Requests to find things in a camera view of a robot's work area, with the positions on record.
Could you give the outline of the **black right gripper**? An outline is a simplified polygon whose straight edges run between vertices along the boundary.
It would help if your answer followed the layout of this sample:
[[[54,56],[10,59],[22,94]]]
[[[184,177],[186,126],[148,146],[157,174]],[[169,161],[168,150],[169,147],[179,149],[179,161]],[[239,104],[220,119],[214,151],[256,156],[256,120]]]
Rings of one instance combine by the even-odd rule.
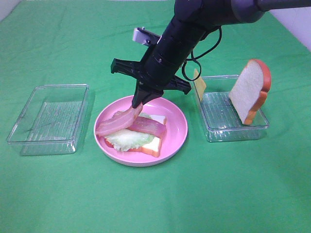
[[[132,107],[137,108],[141,103],[146,103],[160,98],[164,92],[160,90],[179,90],[185,95],[191,90],[189,82],[175,75],[178,68],[166,63],[159,55],[154,56],[154,48],[148,48],[140,61],[113,59],[111,73],[121,73],[138,80],[132,99]],[[144,84],[158,90],[158,93],[145,93]]]

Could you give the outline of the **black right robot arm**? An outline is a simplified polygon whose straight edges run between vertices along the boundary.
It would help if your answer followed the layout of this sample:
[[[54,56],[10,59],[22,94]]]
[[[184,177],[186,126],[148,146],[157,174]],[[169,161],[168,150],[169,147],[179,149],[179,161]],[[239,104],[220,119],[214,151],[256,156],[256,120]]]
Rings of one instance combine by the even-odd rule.
[[[177,0],[174,16],[162,36],[138,28],[148,49],[139,62],[114,59],[112,73],[137,80],[132,107],[159,98],[164,90],[189,93],[188,79],[176,76],[199,41],[223,25],[253,23],[272,9],[309,7],[309,0]]]

